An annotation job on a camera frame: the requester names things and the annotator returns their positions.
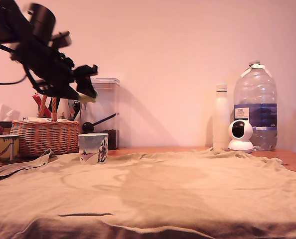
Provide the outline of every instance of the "wicker basket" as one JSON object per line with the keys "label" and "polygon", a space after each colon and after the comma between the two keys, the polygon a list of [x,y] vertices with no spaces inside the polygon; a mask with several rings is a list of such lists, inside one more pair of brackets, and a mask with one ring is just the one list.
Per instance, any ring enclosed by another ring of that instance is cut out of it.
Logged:
{"label": "wicker basket", "polygon": [[[45,106],[46,96],[43,96],[40,109]],[[56,98],[52,98],[52,121],[39,122],[30,120],[14,120],[11,134],[19,134],[20,157],[37,157],[47,149],[55,154],[78,152],[79,122],[57,121]]]}

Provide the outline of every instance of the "plastic container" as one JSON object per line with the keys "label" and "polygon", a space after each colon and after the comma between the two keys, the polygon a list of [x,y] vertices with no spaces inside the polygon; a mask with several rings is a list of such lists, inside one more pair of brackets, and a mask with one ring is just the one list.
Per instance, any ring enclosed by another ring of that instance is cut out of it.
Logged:
{"label": "plastic container", "polygon": [[249,120],[253,151],[270,151],[277,145],[277,88],[259,61],[250,62],[234,90],[235,120]]}
{"label": "plastic container", "polygon": [[91,81],[98,93],[98,99],[95,103],[87,103],[86,108],[81,110],[81,125],[85,122],[96,124],[95,133],[108,133],[108,150],[117,149],[120,127],[120,81],[115,78],[93,78]]}
{"label": "plastic container", "polygon": [[227,98],[227,84],[216,85],[216,99],[212,120],[213,147],[221,149],[229,148],[231,138],[228,133],[230,125],[230,110]]}

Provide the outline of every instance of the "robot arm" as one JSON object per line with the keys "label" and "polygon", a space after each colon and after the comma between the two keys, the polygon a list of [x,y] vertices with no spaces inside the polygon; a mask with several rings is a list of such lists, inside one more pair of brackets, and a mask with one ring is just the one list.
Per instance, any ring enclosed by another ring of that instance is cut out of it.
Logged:
{"label": "robot arm", "polygon": [[[52,36],[55,16],[46,7],[32,3],[27,13],[27,20],[14,0],[0,0],[0,49],[8,51],[10,58],[23,65],[26,76],[33,88],[49,97],[81,100],[86,95],[88,101],[95,101],[90,76],[97,75],[97,66],[79,66],[58,51],[69,46],[69,32]],[[13,49],[4,46],[14,43]],[[34,80],[30,70],[40,79]],[[76,82],[77,91],[69,84]]]}

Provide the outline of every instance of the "water bottle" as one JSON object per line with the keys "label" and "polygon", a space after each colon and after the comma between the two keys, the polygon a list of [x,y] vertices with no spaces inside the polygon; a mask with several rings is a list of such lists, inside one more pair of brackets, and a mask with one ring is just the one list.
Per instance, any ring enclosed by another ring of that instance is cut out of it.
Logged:
{"label": "water bottle", "polygon": [[277,145],[277,88],[264,65],[250,62],[234,90],[235,120],[249,120],[253,151],[270,151]]}
{"label": "water bottle", "polygon": [[227,149],[231,138],[228,133],[230,110],[227,97],[227,84],[216,85],[216,99],[213,109],[213,141],[215,148]]}

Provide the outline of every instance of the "bottle cap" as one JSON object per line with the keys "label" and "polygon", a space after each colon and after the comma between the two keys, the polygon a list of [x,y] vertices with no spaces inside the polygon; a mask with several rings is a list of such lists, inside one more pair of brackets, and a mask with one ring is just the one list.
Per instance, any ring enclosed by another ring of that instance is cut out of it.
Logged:
{"label": "bottle cap", "polygon": [[216,91],[227,91],[227,84],[217,84]]}
{"label": "bottle cap", "polygon": [[258,65],[260,65],[260,61],[259,61],[259,60],[253,60],[253,61],[250,61],[250,62],[249,62],[249,67],[251,67],[251,66],[254,65],[254,64],[258,64]]}

